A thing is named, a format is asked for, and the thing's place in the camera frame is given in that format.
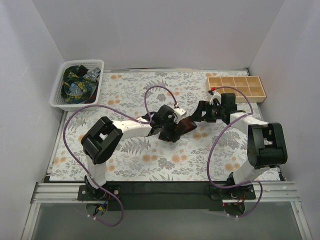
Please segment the dark red patterned tie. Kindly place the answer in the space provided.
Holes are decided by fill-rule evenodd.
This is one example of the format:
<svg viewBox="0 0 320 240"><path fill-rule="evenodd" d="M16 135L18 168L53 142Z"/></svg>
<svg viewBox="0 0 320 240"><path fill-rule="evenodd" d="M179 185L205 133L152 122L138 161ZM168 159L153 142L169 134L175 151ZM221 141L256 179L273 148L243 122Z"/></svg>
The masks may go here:
<svg viewBox="0 0 320 240"><path fill-rule="evenodd" d="M196 123L190 118L185 117L178 123L171 122L163 127L158 139L165 142L177 142L182 135L187 134L197 128Z"/></svg>

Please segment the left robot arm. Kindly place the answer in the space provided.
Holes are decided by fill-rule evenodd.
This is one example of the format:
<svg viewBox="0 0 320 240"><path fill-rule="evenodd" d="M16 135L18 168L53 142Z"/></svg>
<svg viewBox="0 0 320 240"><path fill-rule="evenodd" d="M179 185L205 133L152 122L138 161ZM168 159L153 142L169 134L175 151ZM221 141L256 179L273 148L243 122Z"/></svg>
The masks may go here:
<svg viewBox="0 0 320 240"><path fill-rule="evenodd" d="M101 117L81 140L88 164L85 176L87 192L95 200L106 196L106 161L111 158L119 142L154 135L159 135L164 141L176 142L180 138L176 132L178 123L186 114L181 107L163 105L157 112L134 120L117 121Z"/></svg>

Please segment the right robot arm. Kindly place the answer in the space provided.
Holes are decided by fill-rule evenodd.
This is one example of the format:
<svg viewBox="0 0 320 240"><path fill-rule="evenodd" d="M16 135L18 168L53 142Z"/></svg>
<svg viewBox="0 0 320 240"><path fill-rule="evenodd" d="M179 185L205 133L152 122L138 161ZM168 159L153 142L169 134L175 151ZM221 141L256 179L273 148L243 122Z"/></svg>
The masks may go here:
<svg viewBox="0 0 320 240"><path fill-rule="evenodd" d="M234 172L227 184L222 187L232 199L237 199L245 192L246 186L256 181L262 173L277 168L288 160L287 147L280 123L268 123L258 120L251 113L238 110L236 95L211 91L210 101L200 101L195 112L190 116L193 122L215 123L221 120L226 127L233 127L247 136L247 159Z"/></svg>

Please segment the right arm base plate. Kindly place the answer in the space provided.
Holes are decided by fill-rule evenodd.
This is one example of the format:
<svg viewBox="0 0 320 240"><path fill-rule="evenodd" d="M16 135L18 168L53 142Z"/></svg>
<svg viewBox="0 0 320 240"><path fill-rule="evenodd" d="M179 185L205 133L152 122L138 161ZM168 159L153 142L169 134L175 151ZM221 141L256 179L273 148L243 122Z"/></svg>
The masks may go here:
<svg viewBox="0 0 320 240"><path fill-rule="evenodd" d="M204 188L204 192L212 200L255 200L256 194L253 185L239 186L234 188L222 189L207 185Z"/></svg>

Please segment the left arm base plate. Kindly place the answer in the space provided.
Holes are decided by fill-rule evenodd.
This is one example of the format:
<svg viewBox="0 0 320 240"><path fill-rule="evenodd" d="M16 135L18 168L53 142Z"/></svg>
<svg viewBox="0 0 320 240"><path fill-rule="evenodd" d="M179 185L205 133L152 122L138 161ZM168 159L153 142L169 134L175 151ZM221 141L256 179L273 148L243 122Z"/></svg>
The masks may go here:
<svg viewBox="0 0 320 240"><path fill-rule="evenodd" d="M102 186L110 193L114 194L118 199L120 199L122 194L122 186L114 184L105 184ZM78 201L105 201L110 197L109 193L106 193L100 188L92 188L86 184L81 185L78 189L77 200Z"/></svg>

